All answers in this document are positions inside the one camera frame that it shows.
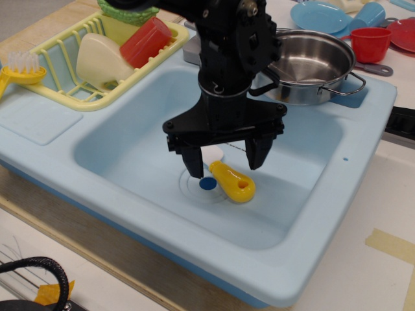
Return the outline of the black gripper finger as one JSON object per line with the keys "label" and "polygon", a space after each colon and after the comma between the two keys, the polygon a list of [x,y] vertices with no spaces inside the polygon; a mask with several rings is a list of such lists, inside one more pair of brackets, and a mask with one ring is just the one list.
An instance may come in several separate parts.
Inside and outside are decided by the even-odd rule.
{"label": "black gripper finger", "polygon": [[198,179],[204,177],[204,164],[200,147],[184,148],[182,150],[182,159],[192,177]]}
{"label": "black gripper finger", "polygon": [[274,136],[254,137],[245,140],[246,156],[251,170],[263,165],[272,147]]}

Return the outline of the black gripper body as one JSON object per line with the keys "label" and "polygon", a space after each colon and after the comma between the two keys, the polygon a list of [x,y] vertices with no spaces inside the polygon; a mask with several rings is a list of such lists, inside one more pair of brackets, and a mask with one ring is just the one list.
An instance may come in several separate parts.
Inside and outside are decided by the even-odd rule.
{"label": "black gripper body", "polygon": [[249,97],[246,92],[218,96],[201,92],[189,110],[163,124],[169,151],[181,154],[186,147],[245,141],[283,133],[284,104]]}

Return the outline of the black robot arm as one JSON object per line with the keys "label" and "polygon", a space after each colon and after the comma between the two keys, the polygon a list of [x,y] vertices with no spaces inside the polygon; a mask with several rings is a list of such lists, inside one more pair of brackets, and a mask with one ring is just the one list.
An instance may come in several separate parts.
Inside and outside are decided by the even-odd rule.
{"label": "black robot arm", "polygon": [[252,89],[256,74],[279,59],[281,42],[265,1],[112,1],[122,10],[152,6],[193,22],[200,38],[198,102],[167,120],[169,150],[194,178],[204,175],[202,147],[244,141],[248,164],[259,168],[283,133],[287,108],[259,96],[278,83]]}

